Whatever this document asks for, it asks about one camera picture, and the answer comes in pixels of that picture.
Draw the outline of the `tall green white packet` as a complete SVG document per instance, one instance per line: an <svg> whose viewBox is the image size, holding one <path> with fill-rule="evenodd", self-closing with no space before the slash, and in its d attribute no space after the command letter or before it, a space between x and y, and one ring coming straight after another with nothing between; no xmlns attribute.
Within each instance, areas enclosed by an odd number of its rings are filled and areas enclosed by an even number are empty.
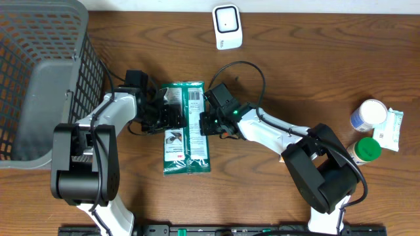
<svg viewBox="0 0 420 236"><path fill-rule="evenodd" d="M164 102L182 114L185 125L165 131L163 174L198 174L211 171L208 139L201 135L200 114L205 111L204 82L164 84Z"/></svg>

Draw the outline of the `grey plastic mesh basket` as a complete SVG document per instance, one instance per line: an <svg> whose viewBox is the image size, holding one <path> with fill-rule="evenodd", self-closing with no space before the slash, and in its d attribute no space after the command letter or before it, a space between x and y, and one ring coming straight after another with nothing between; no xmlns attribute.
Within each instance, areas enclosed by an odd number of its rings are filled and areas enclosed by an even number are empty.
<svg viewBox="0 0 420 236"><path fill-rule="evenodd" d="M49 168L56 125L101 103L88 21L79 1L1 2L1 168Z"/></svg>

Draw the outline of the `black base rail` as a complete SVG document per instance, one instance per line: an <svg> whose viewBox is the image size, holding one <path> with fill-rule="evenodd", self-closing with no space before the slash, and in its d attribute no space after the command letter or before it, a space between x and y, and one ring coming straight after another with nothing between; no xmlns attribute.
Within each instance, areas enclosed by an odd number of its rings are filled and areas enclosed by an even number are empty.
<svg viewBox="0 0 420 236"><path fill-rule="evenodd" d="M344 236L387 236L384 226L345 226ZM247 236L247 235L315 235L304 225L282 226L168 226L147 225L134 227L132 236Z"/></svg>

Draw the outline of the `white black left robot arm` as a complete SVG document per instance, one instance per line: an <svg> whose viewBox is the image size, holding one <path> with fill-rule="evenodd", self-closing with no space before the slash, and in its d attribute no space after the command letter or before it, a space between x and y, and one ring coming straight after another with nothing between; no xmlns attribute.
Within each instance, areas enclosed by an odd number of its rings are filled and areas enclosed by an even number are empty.
<svg viewBox="0 0 420 236"><path fill-rule="evenodd" d="M135 216L118 194L117 135L138 122L146 134L184 128L180 106L168 104L167 89L147 100L147 90L123 85L76 123L60 123L53 132L51 193L90 215L101 235L132 235Z"/></svg>

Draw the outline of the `white barcode scanner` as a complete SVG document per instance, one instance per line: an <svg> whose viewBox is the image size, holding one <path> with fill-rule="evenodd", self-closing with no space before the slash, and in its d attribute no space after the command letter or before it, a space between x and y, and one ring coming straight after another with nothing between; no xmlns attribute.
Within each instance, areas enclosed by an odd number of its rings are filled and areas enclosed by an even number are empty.
<svg viewBox="0 0 420 236"><path fill-rule="evenodd" d="M240 11L236 5L219 5L212 10L216 48L230 50L240 48L243 43Z"/></svg>

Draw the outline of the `light green tissue packet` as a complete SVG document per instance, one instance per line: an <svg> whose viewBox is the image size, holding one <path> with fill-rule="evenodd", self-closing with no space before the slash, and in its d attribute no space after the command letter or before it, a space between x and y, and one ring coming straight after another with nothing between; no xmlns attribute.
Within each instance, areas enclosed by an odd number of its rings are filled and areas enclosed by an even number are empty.
<svg viewBox="0 0 420 236"><path fill-rule="evenodd" d="M395 152L399 151L400 129L403 117L403 111L396 111L389 108L387 120L374 128L373 138L382 148Z"/></svg>

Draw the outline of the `green lid jar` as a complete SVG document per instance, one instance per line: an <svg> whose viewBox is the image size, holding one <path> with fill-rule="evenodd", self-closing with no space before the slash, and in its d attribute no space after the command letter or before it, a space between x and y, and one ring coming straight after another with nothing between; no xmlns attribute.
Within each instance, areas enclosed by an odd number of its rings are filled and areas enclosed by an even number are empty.
<svg viewBox="0 0 420 236"><path fill-rule="evenodd" d="M365 137L348 146L346 150L357 165L364 165L378 159L382 148L375 139Z"/></svg>

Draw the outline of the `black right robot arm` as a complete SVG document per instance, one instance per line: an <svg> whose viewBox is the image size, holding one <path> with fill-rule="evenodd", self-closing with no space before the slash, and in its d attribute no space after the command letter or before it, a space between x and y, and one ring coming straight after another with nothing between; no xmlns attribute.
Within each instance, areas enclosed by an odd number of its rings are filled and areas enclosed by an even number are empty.
<svg viewBox="0 0 420 236"><path fill-rule="evenodd" d="M366 181L338 137L325 124L299 127L252 104L215 105L199 116L204 136L229 134L277 153L312 208L311 232L339 235L350 196Z"/></svg>

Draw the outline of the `white tub container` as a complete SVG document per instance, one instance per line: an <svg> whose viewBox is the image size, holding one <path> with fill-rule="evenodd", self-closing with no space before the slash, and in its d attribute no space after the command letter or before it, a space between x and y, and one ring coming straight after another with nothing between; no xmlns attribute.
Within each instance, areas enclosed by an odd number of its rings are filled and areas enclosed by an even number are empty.
<svg viewBox="0 0 420 236"><path fill-rule="evenodd" d="M350 116L350 124L358 132L368 132L387 120L386 106L376 99L364 101Z"/></svg>

